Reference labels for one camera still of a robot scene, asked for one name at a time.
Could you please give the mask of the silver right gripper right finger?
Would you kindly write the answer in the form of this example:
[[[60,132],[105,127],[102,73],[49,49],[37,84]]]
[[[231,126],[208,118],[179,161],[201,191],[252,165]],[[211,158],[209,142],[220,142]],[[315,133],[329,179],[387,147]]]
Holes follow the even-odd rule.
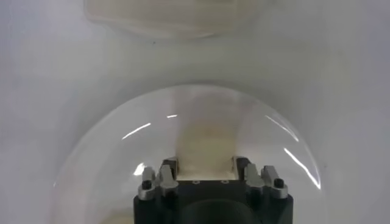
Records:
[[[288,198],[288,187],[274,166],[264,166],[260,172],[254,163],[243,156],[232,158],[233,171],[237,180],[244,181],[248,191],[264,194],[267,189],[272,198]]]

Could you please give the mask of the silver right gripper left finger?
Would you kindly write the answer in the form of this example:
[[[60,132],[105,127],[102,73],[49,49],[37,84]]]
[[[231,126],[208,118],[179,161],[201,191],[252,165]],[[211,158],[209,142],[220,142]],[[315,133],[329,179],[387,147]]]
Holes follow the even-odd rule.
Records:
[[[138,187],[140,200],[153,200],[157,194],[163,197],[176,195],[179,182],[176,180],[178,160],[176,157],[164,159],[158,173],[152,167],[145,167],[142,182]]]

